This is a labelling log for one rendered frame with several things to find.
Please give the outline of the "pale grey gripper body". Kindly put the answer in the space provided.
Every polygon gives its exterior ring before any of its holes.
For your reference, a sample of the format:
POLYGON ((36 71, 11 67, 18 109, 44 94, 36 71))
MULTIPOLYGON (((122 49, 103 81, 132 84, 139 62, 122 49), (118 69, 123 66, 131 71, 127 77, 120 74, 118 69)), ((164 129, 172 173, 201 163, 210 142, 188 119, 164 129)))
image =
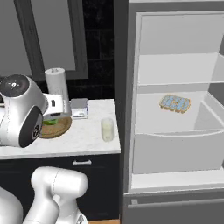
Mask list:
POLYGON ((48 107, 44 113, 44 120, 60 119, 64 117, 70 117, 72 111, 68 103, 62 99, 50 100, 48 107))

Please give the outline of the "glass of lemonade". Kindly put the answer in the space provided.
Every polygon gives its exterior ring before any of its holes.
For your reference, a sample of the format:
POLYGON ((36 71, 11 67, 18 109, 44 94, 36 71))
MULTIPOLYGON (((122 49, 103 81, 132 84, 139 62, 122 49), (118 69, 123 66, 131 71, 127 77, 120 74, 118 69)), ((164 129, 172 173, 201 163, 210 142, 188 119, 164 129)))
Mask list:
POLYGON ((114 139, 114 122, 111 118, 103 118, 101 120, 101 137, 105 142, 114 139))

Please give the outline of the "grey fridge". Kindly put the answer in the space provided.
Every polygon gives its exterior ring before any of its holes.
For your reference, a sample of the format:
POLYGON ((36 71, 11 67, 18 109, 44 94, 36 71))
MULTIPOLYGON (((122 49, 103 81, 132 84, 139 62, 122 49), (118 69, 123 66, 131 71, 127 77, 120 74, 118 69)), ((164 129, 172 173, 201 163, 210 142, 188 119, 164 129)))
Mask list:
POLYGON ((224 0, 129 0, 125 196, 223 191, 218 170, 135 174, 137 134, 224 130, 224 0), (184 113, 160 108, 165 95, 191 100, 184 113))

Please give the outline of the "white fridge crisper drawer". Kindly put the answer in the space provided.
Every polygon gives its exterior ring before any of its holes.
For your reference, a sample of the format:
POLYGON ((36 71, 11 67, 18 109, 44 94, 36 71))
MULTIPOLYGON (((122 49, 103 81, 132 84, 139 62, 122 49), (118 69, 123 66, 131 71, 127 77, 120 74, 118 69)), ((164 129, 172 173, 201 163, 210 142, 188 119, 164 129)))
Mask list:
POLYGON ((218 170, 223 161, 224 130, 183 136, 135 136, 135 174, 218 170))

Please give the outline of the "grey and white box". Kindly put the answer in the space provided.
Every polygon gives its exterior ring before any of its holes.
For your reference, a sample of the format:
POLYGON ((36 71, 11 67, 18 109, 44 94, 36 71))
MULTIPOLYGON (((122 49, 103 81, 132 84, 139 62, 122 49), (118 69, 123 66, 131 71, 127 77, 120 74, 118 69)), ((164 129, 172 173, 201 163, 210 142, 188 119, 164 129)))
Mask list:
POLYGON ((70 105, 73 119, 86 119, 88 117, 87 98, 72 99, 70 105))

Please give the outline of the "round wooden cutting board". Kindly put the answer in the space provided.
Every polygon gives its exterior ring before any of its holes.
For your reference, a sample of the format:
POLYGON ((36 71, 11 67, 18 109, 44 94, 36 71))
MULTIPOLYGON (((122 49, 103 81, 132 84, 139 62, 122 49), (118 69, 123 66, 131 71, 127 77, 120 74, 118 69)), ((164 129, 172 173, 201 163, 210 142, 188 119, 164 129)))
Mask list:
POLYGON ((55 138, 65 134, 71 127, 72 119, 64 117, 57 119, 55 124, 43 124, 40 132, 40 138, 55 138))

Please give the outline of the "white paper towel roll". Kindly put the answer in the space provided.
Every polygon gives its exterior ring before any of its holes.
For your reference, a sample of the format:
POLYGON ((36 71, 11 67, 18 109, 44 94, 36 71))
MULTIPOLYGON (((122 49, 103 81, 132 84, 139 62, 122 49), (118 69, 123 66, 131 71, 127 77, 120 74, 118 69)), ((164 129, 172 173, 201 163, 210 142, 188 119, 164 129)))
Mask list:
POLYGON ((62 95, 65 101, 69 101, 64 68, 58 67, 45 70, 45 80, 50 94, 62 95))

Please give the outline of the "black base cupboard front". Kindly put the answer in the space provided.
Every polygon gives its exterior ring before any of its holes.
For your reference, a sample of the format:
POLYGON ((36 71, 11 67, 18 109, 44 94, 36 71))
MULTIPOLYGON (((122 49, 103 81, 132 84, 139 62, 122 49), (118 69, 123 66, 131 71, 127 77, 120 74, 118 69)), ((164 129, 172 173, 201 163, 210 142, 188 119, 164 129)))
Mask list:
POLYGON ((0 186, 13 193, 21 202, 24 215, 32 205, 34 191, 31 175, 40 166, 53 166, 85 173, 86 193, 77 199, 80 210, 89 221, 119 218, 120 155, 68 157, 35 157, 0 160, 0 186), (91 165, 72 165, 74 160, 91 160, 91 165))

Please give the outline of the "grey freezer drawer front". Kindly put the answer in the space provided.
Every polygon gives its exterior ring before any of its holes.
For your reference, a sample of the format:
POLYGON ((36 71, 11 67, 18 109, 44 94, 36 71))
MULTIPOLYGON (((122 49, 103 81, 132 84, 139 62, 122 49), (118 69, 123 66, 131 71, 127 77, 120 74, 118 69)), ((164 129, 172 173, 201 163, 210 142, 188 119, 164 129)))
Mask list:
POLYGON ((122 224, 224 224, 223 191, 125 196, 122 224))

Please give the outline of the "grey wall cupboard door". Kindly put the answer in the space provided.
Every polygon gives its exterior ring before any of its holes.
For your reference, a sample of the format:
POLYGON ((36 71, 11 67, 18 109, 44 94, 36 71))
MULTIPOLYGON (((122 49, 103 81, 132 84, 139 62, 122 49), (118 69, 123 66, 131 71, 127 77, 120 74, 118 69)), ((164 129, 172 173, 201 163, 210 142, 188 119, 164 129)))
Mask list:
POLYGON ((0 76, 31 75, 13 0, 0 0, 0 76))
POLYGON ((69 80, 88 77, 82 0, 13 0, 31 77, 61 67, 69 80))

